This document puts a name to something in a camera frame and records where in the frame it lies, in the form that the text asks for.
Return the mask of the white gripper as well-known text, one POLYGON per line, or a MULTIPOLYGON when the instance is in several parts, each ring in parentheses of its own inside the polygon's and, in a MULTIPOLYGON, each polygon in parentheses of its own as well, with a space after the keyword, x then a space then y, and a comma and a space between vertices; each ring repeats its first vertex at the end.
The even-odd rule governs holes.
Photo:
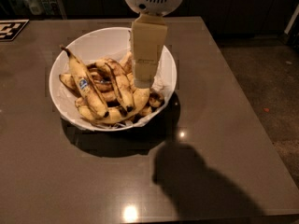
POLYGON ((133 12, 141 14, 132 22, 130 37, 136 87, 152 86, 167 36, 167 26, 161 16, 175 11, 182 1, 125 0, 133 12))

